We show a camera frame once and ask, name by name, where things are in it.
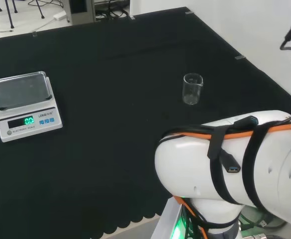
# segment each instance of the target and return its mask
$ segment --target digital display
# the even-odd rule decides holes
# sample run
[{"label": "digital display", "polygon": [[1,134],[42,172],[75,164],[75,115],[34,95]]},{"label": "digital display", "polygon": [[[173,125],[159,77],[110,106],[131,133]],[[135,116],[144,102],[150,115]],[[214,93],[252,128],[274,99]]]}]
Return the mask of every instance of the digital display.
[{"label": "digital display", "polygon": [[27,116],[25,118],[14,119],[14,120],[8,121],[8,127],[15,128],[15,127],[28,125],[32,123],[35,123],[34,118],[32,116]]}]

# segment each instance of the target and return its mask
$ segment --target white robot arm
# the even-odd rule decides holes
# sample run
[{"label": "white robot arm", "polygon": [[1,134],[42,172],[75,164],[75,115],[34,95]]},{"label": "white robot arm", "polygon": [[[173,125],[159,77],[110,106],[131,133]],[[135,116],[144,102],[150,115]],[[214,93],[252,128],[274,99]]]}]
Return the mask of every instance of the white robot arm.
[{"label": "white robot arm", "polygon": [[[291,50],[285,47],[290,40],[291,30],[281,50]],[[258,120],[258,139],[256,130],[238,137],[225,136],[224,140],[220,137],[220,143],[219,136],[206,138],[180,131],[164,137],[156,149],[155,167],[160,181],[174,196],[187,198],[186,206],[190,204],[188,209],[196,218],[212,223],[208,227],[209,238],[240,239],[238,230],[232,231],[243,205],[260,207],[291,224],[291,124],[263,130],[263,137],[258,130],[273,121],[283,124],[291,115],[280,111],[255,112],[206,125],[234,125],[248,116]],[[226,127],[219,128],[220,132],[226,131]],[[250,139],[259,142],[256,149],[250,149]],[[226,167],[223,160],[215,170],[210,144],[220,144],[222,152],[234,158],[236,165]]]},{"label": "white robot arm", "polygon": [[[233,124],[247,116],[256,117],[259,125],[291,117],[280,111],[255,112],[206,125]],[[222,148],[233,155],[240,167],[243,166],[249,140],[250,136],[226,139],[222,144]],[[163,141],[156,150],[155,167],[162,184],[173,195],[190,198],[208,222],[225,224],[237,218],[242,205],[255,205],[246,192],[243,170],[228,173],[222,168],[229,194],[242,205],[231,204],[220,197],[211,177],[207,156],[209,143],[207,139],[191,136]],[[273,215],[291,223],[291,129],[267,133],[258,150],[253,171],[253,183],[262,205]],[[208,232],[217,235],[231,227],[210,229]]]}]

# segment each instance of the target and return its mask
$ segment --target equipment on floor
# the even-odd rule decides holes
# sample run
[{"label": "equipment on floor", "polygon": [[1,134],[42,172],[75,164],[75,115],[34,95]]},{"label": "equipment on floor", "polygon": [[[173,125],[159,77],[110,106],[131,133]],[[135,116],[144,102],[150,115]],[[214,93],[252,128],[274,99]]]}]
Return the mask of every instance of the equipment on floor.
[{"label": "equipment on floor", "polygon": [[[45,17],[44,17],[44,15],[42,14],[41,8],[40,8],[39,3],[38,3],[38,0],[36,0],[36,2],[37,2],[37,5],[38,5],[38,8],[39,8],[40,14],[41,14],[41,18],[44,19]],[[8,12],[8,17],[9,17],[10,27],[11,27],[11,28],[14,28],[14,25],[12,24],[11,15],[10,15],[10,11],[9,11],[9,5],[8,5],[7,0],[5,0],[5,3],[6,3],[6,7],[7,7],[7,12]],[[12,4],[13,4],[13,6],[14,6],[15,13],[18,13],[18,12],[17,12],[17,9],[16,9],[16,5],[15,5],[15,0],[12,0]]]},{"label": "equipment on floor", "polygon": [[72,25],[92,23],[96,21],[94,0],[63,0],[67,20]]},{"label": "equipment on floor", "polygon": [[7,142],[62,128],[45,72],[0,79],[0,138]]},{"label": "equipment on floor", "polygon": [[126,10],[130,5],[130,0],[108,0],[95,1],[96,20],[113,20],[120,17],[129,17]]},{"label": "equipment on floor", "polygon": [[[291,30],[281,50],[291,50],[285,47],[289,41]],[[173,239],[187,239],[189,234],[241,239],[238,219],[243,205],[266,213],[256,223],[245,217],[251,227],[264,228],[273,215],[291,224],[291,115],[287,113],[254,112],[173,128],[158,143],[155,168],[164,187],[184,206],[184,234],[180,237],[176,226]]]}]

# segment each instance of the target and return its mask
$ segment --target black table surface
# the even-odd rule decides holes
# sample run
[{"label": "black table surface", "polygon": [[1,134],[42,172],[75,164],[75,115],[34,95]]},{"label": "black table surface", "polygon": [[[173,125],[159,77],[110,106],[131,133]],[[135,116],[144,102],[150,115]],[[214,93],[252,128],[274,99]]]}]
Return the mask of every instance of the black table surface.
[{"label": "black table surface", "polygon": [[[160,215],[171,196],[154,167],[162,132],[291,113],[289,94],[187,11],[0,39],[0,78],[45,71],[64,124],[0,141],[0,239],[97,239]],[[189,72],[204,79],[192,107]]]}]

